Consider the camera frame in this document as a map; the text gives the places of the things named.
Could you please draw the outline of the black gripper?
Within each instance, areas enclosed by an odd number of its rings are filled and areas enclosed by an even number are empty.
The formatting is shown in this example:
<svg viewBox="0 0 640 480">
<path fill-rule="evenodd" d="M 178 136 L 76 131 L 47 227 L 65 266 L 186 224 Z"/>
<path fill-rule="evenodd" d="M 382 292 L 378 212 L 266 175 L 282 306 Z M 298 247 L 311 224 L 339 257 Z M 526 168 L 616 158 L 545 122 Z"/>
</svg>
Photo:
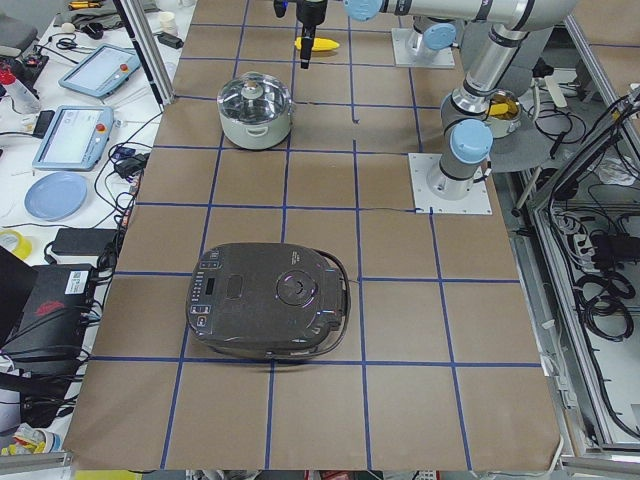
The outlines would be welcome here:
<svg viewBox="0 0 640 480">
<path fill-rule="evenodd" d="M 296 18 L 303 24 L 300 48 L 302 69 L 308 69 L 315 40 L 315 27 L 325 21 L 327 0 L 297 0 Z"/>
</svg>

